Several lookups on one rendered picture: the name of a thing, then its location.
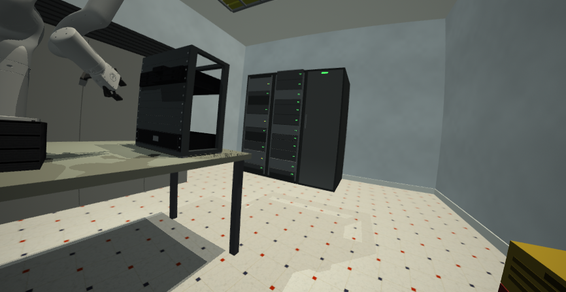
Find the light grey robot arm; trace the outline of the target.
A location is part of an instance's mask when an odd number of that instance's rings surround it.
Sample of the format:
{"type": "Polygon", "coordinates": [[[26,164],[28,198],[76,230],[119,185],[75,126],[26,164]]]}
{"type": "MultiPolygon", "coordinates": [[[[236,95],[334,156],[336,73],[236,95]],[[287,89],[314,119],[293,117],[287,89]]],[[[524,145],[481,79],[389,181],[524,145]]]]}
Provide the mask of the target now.
{"type": "MultiPolygon", "coordinates": [[[[26,118],[31,58],[44,36],[36,1],[0,0],[0,120],[41,121],[26,118]]],[[[88,0],[83,9],[66,16],[53,30],[48,49],[84,71],[78,85],[86,86],[89,73],[101,71],[106,64],[83,36],[106,28],[123,2],[88,0]]]]}

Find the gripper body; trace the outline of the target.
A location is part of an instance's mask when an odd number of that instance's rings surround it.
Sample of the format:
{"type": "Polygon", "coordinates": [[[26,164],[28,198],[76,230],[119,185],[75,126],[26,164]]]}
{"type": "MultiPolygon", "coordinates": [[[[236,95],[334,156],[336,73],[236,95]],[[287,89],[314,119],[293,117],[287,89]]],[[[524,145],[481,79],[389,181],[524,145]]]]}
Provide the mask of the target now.
{"type": "Polygon", "coordinates": [[[106,86],[112,91],[116,91],[120,81],[120,75],[108,64],[97,73],[89,73],[96,84],[103,89],[106,86]]]}

